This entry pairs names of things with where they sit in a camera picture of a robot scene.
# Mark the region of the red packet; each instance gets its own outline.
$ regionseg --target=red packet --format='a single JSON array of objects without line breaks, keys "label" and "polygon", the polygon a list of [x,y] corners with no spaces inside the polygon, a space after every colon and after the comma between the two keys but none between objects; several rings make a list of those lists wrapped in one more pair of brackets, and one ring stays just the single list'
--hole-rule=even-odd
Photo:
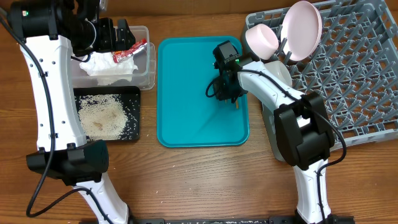
[{"label": "red packet", "polygon": [[132,57],[135,54],[138,54],[139,52],[145,50],[146,45],[147,39],[144,38],[141,41],[136,42],[129,50],[113,52],[113,61],[115,63],[123,62],[129,57]]}]

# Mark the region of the pink bowl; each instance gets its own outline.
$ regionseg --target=pink bowl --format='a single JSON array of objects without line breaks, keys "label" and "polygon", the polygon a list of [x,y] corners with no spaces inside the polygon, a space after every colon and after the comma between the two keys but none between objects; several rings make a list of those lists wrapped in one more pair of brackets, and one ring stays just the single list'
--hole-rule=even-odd
[{"label": "pink bowl", "polygon": [[264,24],[258,24],[245,33],[250,49],[261,59],[270,59],[278,49],[279,42],[274,31]]}]

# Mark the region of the white tissue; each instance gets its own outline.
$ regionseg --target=white tissue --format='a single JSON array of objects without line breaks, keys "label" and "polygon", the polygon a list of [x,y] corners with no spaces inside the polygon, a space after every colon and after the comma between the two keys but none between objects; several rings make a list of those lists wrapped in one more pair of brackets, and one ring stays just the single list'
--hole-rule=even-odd
[{"label": "white tissue", "polygon": [[[96,52],[91,54],[91,58],[88,62],[80,63],[80,68],[86,71],[89,76],[132,75],[132,72],[138,69],[137,65],[134,64],[133,57],[121,63],[115,63],[112,53],[101,54]],[[131,82],[132,77],[101,77],[98,79],[98,85],[109,85],[122,79]]]}]

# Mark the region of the wooden table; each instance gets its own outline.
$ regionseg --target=wooden table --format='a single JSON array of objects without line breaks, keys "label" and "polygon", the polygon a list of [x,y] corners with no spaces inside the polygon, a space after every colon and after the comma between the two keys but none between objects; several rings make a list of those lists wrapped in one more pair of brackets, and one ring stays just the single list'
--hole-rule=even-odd
[{"label": "wooden table", "polygon": [[[168,37],[240,36],[244,14],[128,17],[147,26],[156,46]],[[0,223],[77,223],[93,215],[72,195],[39,218],[25,216],[40,175],[25,161],[35,152],[37,120],[25,60],[1,28],[0,51]],[[261,218],[293,215],[297,189],[293,168],[274,159],[251,94],[251,134],[238,147],[167,149],[156,137],[156,86],[142,93],[141,139],[109,143],[109,176],[120,197],[141,218]],[[353,146],[346,159],[327,170],[333,213],[354,215],[356,223],[398,223],[398,140]],[[341,151],[331,154],[335,160]],[[34,210],[70,190],[47,179]]]}]

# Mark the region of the gray dish rack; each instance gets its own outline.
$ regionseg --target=gray dish rack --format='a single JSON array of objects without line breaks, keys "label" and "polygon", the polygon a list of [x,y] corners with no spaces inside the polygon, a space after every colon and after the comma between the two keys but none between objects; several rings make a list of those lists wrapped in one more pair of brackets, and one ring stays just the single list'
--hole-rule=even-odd
[{"label": "gray dish rack", "polygon": [[[270,61],[286,64],[297,90],[319,93],[330,121],[347,146],[398,138],[398,53],[393,39],[398,27],[383,0],[336,0],[313,4],[322,17],[323,34],[317,49],[300,62],[283,53],[286,40]],[[251,51],[245,33],[263,23],[280,38],[289,8],[257,12],[246,17],[244,51]],[[275,153],[272,113],[263,109],[264,123]],[[332,148],[341,148],[336,139]]]}]

